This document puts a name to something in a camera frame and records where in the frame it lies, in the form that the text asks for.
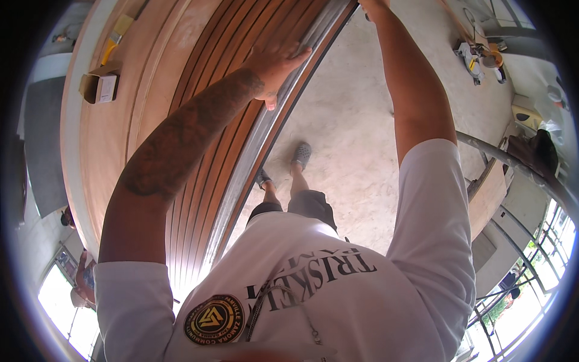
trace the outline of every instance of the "hand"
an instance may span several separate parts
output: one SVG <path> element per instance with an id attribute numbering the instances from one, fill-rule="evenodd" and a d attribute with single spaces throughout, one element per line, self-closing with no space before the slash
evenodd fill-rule
<path id="1" fill-rule="evenodd" d="M 385 8 L 390 8 L 390 0 L 358 0 L 362 8 L 368 14 L 368 18 L 371 22 L 375 23 L 372 14 L 379 12 Z"/>
<path id="2" fill-rule="evenodd" d="M 276 109 L 277 91 L 288 75 L 312 53 L 312 49 L 307 47 L 292 57 L 298 47 L 299 42 L 284 47 L 273 46 L 265 51 L 254 46 L 249 58 L 240 67 L 251 70 L 263 82 L 263 92 L 255 99 L 265 101 L 268 111 Z"/>

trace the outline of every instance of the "metal edge strip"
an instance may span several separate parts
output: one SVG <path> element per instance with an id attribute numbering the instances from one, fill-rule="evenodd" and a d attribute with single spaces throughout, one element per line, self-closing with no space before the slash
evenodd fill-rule
<path id="1" fill-rule="evenodd" d="M 307 31 L 300 45 L 300 49 L 298 49 L 298 53 L 307 46 L 312 47 L 312 54 L 319 51 L 322 41 L 328 35 L 349 3 L 350 0 L 330 0 Z M 285 80 L 278 92 L 276 109 L 270 112 L 266 108 L 262 108 L 258 115 L 251 134 L 241 152 L 239 161 L 235 166 L 233 175 L 229 180 L 219 210 L 217 211 L 217 217 L 215 218 L 209 242 L 207 243 L 205 254 L 203 255 L 203 261 L 201 263 L 197 282 L 200 282 L 207 276 L 207 274 L 209 274 L 211 266 L 215 262 L 215 257 L 217 256 L 219 243 L 223 239 L 225 229 L 227 228 L 229 220 L 233 214 L 233 209 L 235 208 L 235 205 L 243 191 L 243 186 L 257 161 L 259 152 L 267 140 L 281 110 L 285 107 L 290 94 L 294 91 L 298 80 L 303 75 L 311 60 L 312 57 L 310 56 L 298 69 L 290 73 L 288 79 Z"/>

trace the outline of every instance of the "foot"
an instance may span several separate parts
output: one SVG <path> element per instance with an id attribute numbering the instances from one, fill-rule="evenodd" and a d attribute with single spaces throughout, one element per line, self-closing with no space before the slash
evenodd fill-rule
<path id="1" fill-rule="evenodd" d="M 255 183 L 257 184 L 257 186 L 259 186 L 260 189 L 265 191 L 265 188 L 263 186 L 266 182 L 271 182 L 272 185 L 275 187 L 272 179 L 267 175 L 267 172 L 264 169 L 259 169 L 259 172 L 257 172 L 257 176 L 255 177 Z"/>
<path id="2" fill-rule="evenodd" d="M 295 149 L 294 157 L 291 160 L 292 168 L 301 166 L 301 170 L 304 171 L 311 156 L 312 156 L 312 146 L 310 146 L 305 142 L 302 142 Z"/>

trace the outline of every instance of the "yellow triangle logo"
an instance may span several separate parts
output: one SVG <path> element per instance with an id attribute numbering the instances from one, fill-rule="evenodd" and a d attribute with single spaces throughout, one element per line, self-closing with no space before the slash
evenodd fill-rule
<path id="1" fill-rule="evenodd" d="M 201 327 L 209 327 L 209 326 L 218 326 L 219 321 L 222 321 L 223 317 L 217 312 L 215 307 L 207 308 L 205 313 L 203 313 L 203 317 L 199 320 L 201 323 Z"/>

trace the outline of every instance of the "person in background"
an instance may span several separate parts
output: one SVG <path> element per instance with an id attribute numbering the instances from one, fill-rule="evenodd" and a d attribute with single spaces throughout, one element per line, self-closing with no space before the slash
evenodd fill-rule
<path id="1" fill-rule="evenodd" d="M 63 226 L 68 226 L 73 230 L 76 230 L 76 225 L 74 224 L 74 219 L 72 218 L 72 212 L 71 212 L 71 207 L 67 206 L 66 209 L 64 209 L 62 216 L 60 217 L 60 223 Z"/>
<path id="2" fill-rule="evenodd" d="M 93 267 L 97 265 L 97 263 L 93 259 L 88 266 L 85 266 L 87 256 L 88 251 L 83 249 L 78 263 L 78 269 L 76 270 L 76 287 L 71 290 L 72 305 L 77 308 L 91 308 L 95 305 Z"/>
<path id="3" fill-rule="evenodd" d="M 515 286 L 517 276 L 518 275 L 516 273 L 516 270 L 510 271 L 501 280 L 501 282 L 499 283 L 499 287 L 502 290 L 507 290 L 507 289 L 513 288 L 513 286 Z M 509 309 L 512 306 L 515 299 L 519 298 L 520 295 L 521 295 L 521 289 L 520 288 L 512 289 L 510 293 L 505 295 L 505 301 L 507 301 L 507 306 L 505 307 L 505 309 Z"/>

